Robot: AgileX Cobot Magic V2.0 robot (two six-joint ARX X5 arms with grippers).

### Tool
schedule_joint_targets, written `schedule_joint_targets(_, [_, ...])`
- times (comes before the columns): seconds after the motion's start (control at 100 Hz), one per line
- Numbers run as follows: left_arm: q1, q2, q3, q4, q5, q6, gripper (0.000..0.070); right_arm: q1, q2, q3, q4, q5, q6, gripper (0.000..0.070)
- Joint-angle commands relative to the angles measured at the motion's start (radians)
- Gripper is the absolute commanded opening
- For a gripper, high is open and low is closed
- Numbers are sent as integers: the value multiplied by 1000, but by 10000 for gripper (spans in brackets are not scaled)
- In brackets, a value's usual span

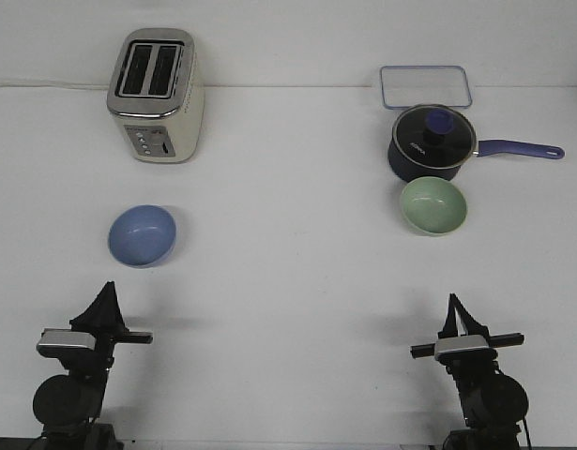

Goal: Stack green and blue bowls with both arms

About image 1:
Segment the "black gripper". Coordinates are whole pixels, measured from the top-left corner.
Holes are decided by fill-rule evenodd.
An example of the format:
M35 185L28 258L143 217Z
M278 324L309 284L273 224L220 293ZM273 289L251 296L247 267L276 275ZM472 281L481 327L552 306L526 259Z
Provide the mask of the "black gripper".
M457 301L457 295L451 293L448 299L448 313L444 326L442 330L437 333L439 338L455 338L459 335L456 319ZM475 352L462 352L452 356L447 356L441 362L437 361L440 365L446 368L448 374L454 374L455 372L461 371L461 368L472 368L472 371L485 370L485 367L490 366L497 358L498 348L519 346L524 343L525 336L522 333L490 336L489 328L478 322L467 311L462 302L458 303L457 310L465 333L468 336L474 335L484 337L488 342L489 348ZM423 357L432 357L434 359L434 345L435 343L413 345L410 347L410 354L414 359Z
M112 326L117 331L97 335L93 351L88 354L87 370L108 370L114 364L114 349L117 344L144 344L153 342L151 332L127 329L118 304L115 283L107 281L95 300L76 318L69 321L73 331L101 331Z

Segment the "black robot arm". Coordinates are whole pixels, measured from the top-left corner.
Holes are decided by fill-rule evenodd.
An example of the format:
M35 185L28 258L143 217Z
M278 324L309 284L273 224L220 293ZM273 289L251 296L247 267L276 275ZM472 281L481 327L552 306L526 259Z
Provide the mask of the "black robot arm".
M39 355L58 360L65 374L44 381L33 398L33 413L43 425L46 449L122 449L114 426L101 423L106 386L118 344L150 344L149 332L132 332L124 322L115 284L108 281L69 328L46 328L36 345Z
M452 293L434 343L414 345L413 358L431 357L455 382L465 429L452 430L443 449L518 449L528 434L529 399L522 385L499 367L498 349L520 346L524 335L493 335Z

